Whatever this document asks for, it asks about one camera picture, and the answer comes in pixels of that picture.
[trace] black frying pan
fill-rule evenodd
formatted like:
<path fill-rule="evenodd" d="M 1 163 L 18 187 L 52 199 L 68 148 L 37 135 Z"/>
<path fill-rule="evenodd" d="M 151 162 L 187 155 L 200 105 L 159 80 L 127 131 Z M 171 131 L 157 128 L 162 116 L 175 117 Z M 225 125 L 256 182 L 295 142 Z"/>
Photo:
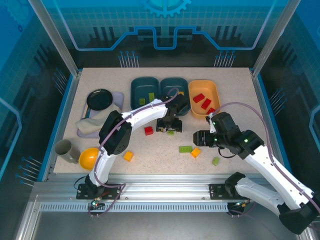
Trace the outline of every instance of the black frying pan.
<path fill-rule="evenodd" d="M 94 111 L 101 111 L 108 108 L 112 104 L 112 101 L 112 94 L 106 89 L 94 90 L 86 98 L 88 109 L 92 109 Z"/>

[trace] gray cup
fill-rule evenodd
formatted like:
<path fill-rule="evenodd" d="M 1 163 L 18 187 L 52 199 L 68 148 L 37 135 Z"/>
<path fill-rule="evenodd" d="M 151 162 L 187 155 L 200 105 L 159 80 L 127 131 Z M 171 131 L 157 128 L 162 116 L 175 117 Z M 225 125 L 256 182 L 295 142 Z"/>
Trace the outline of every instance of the gray cup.
<path fill-rule="evenodd" d="M 69 140 L 63 139 L 55 145 L 55 153 L 69 163 L 76 164 L 80 157 L 80 151 Z"/>

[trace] gray floor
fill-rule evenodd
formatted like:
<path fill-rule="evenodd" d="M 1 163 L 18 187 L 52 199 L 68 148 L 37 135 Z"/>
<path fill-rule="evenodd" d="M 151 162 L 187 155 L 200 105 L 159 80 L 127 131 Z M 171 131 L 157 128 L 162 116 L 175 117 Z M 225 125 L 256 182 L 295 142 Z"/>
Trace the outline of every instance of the gray floor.
<path fill-rule="evenodd" d="M 269 210 L 256 206 L 249 217 L 226 213 L 86 213 L 43 212 L 33 240 L 296 240 Z M 274 237 L 258 221 L 262 221 Z"/>

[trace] orange tray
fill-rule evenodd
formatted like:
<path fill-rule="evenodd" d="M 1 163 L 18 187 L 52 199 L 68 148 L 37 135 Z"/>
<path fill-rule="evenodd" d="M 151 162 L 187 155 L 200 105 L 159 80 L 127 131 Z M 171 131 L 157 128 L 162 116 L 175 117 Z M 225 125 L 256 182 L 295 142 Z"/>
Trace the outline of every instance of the orange tray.
<path fill-rule="evenodd" d="M 195 103 L 194 97 L 203 94 L 204 99 Z M 191 103 L 192 116 L 196 119 L 204 119 L 210 108 L 217 109 L 220 107 L 220 99 L 218 94 L 217 85 L 211 80 L 193 80 L 189 83 L 189 96 Z M 203 109 L 201 105 L 206 99 L 210 99 L 211 103 L 207 109 Z"/>

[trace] lego brick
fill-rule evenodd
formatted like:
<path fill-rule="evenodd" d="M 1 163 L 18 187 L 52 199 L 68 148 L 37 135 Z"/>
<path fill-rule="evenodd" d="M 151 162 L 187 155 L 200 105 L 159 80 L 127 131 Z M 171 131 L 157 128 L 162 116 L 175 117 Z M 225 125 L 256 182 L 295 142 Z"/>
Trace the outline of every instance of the lego brick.
<path fill-rule="evenodd" d="M 146 104 L 146 99 L 140 98 L 140 99 L 139 99 L 139 104 L 140 104 L 140 106 L 145 105 L 145 104 Z"/>
<path fill-rule="evenodd" d="M 166 132 L 166 134 L 168 134 L 168 135 L 175 135 L 175 131 L 169 130 L 169 131 Z"/>
<path fill-rule="evenodd" d="M 195 96 L 193 98 L 193 101 L 197 104 L 198 102 L 200 102 L 201 100 L 205 99 L 205 95 L 203 95 L 202 93 L 200 93 L 199 95 Z"/>
<path fill-rule="evenodd" d="M 144 128 L 144 133 L 146 136 L 151 135 L 154 133 L 154 129 L 152 128 L 152 126 L 148 126 Z"/>
<path fill-rule="evenodd" d="M 201 108 L 203 109 L 207 109 L 209 104 L 211 103 L 211 100 L 209 98 L 207 98 L 201 105 Z"/>
<path fill-rule="evenodd" d="M 212 160 L 212 165 L 217 166 L 217 165 L 219 164 L 219 161 L 220 161 L 220 158 L 216 156 L 216 157 Z"/>
<path fill-rule="evenodd" d="M 185 154 L 185 153 L 191 153 L 192 152 L 192 146 L 179 146 L 179 153 Z"/>
<path fill-rule="evenodd" d="M 155 93 L 154 92 L 150 92 L 149 93 L 149 102 L 152 102 L 153 100 L 155 100 Z"/>
<path fill-rule="evenodd" d="M 193 149 L 193 151 L 191 152 L 191 156 L 194 157 L 194 158 L 196 158 L 196 157 L 198 157 L 198 155 L 199 155 L 200 153 L 201 153 L 201 150 L 196 147 L 196 148 Z"/>
<path fill-rule="evenodd" d="M 133 157 L 134 157 L 134 153 L 131 151 L 127 151 L 123 158 L 128 162 L 130 162 Z"/>
<path fill-rule="evenodd" d="M 214 113 L 216 110 L 212 107 L 210 107 L 209 111 L 206 112 L 206 114 Z"/>

